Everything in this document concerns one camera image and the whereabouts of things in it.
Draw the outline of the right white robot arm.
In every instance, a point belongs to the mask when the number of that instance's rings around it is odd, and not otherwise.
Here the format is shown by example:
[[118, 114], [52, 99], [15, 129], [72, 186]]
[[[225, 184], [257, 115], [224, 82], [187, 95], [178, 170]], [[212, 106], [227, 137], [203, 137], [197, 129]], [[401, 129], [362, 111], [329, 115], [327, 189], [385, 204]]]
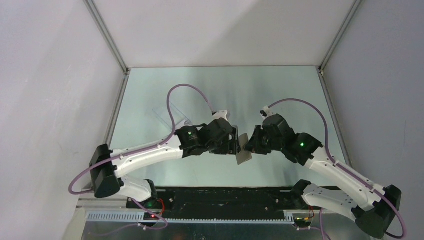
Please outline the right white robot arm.
[[388, 234], [400, 210], [402, 191], [398, 187], [383, 187], [335, 160], [319, 140], [308, 133], [294, 132], [279, 114], [268, 116], [262, 125], [256, 125], [244, 149], [259, 155], [281, 152], [289, 161], [328, 178], [340, 189], [323, 189], [300, 180], [290, 196], [291, 204], [297, 209], [309, 205], [338, 213], [375, 239]]

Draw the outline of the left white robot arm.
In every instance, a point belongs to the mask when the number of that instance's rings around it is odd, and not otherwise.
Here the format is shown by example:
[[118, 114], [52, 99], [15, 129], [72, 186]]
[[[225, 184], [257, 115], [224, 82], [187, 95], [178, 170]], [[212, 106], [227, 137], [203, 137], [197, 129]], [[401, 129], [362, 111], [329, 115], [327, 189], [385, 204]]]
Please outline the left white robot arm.
[[110, 150], [107, 144], [102, 144], [96, 148], [89, 163], [93, 193], [98, 199], [125, 196], [145, 208], [153, 208], [158, 202], [153, 181], [136, 180], [130, 177], [131, 172], [204, 153], [237, 155], [240, 151], [238, 127], [224, 118], [209, 124], [181, 126], [166, 143], [146, 151], [134, 148]]

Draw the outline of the grey felt card holder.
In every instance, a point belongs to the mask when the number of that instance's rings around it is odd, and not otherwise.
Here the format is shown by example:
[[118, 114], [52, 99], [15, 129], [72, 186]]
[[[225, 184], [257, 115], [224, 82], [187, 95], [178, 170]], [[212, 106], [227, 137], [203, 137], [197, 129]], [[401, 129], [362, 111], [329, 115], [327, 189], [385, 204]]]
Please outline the grey felt card holder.
[[245, 146], [249, 142], [249, 137], [247, 133], [243, 133], [238, 137], [238, 143], [240, 146], [240, 151], [236, 154], [236, 162], [238, 165], [241, 165], [252, 159], [252, 153], [245, 149]]

